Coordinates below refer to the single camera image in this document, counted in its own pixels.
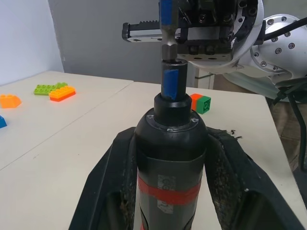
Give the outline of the orange sloped toy brick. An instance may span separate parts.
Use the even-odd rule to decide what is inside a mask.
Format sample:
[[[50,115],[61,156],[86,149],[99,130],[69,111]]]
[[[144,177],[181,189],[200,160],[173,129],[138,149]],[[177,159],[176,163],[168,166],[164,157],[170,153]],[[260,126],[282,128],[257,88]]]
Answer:
[[[22,101],[20,98],[13,94],[1,94],[0,95],[0,107],[3,109],[16,108]]]

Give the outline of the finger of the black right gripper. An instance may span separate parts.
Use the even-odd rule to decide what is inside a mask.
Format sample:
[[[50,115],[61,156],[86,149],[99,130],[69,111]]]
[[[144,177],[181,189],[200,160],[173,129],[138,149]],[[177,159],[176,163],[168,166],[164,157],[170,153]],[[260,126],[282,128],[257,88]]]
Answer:
[[[179,15],[186,22],[187,25],[191,25],[191,19],[188,15],[188,11],[191,10],[192,1],[191,0],[178,0]]]

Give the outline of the grey black electric screwdriver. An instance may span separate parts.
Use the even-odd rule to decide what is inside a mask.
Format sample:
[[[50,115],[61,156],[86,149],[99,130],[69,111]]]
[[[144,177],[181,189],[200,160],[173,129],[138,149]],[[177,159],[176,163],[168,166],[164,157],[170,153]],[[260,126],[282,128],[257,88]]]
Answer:
[[[135,129],[141,230],[190,230],[208,131],[186,93],[188,63],[162,61],[161,92]]]

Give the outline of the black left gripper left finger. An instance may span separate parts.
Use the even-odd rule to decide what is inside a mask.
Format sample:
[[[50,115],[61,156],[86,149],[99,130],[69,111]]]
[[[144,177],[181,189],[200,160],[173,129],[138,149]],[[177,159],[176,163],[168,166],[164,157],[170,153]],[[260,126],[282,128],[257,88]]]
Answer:
[[[137,187],[135,128],[117,134],[87,177],[69,230],[133,230]]]

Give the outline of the orange flat toy brick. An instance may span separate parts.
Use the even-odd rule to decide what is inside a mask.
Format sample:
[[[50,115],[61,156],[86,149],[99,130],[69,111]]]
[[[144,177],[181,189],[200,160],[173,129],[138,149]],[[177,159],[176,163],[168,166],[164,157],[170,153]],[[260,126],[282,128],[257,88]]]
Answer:
[[[76,91],[71,86],[64,86],[49,93],[51,101],[60,102],[76,94]]]

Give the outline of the thin metal screwdriver bit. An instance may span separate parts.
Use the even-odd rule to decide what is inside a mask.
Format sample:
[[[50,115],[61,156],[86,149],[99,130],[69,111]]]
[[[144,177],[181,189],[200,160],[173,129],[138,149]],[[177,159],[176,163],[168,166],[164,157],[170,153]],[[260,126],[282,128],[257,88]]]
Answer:
[[[177,58],[178,0],[159,1],[160,30],[162,32],[162,60],[173,62]]]

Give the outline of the orange toy block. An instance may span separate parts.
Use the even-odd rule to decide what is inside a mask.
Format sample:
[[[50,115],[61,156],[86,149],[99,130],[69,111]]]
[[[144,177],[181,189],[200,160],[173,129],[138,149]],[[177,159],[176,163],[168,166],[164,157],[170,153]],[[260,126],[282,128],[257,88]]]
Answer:
[[[191,104],[191,109],[196,111],[196,107],[197,107],[197,101],[203,97],[201,94],[197,94],[194,93],[192,95],[190,95],[190,98],[192,99],[192,104]]]

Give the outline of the dark green toy block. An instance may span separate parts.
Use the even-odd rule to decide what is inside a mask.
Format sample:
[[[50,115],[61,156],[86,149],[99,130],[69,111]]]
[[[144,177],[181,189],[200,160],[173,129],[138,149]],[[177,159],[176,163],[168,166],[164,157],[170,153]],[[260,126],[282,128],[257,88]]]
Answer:
[[[210,110],[211,97],[203,96],[196,101],[196,112],[204,114]]]

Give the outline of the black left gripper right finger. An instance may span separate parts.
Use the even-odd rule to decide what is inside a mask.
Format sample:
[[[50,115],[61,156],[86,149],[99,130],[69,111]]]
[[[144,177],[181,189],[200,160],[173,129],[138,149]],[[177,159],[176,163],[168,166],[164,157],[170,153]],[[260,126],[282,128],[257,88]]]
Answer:
[[[222,230],[304,230],[268,174],[226,131],[202,128],[191,134],[192,167],[201,181],[205,170]]]

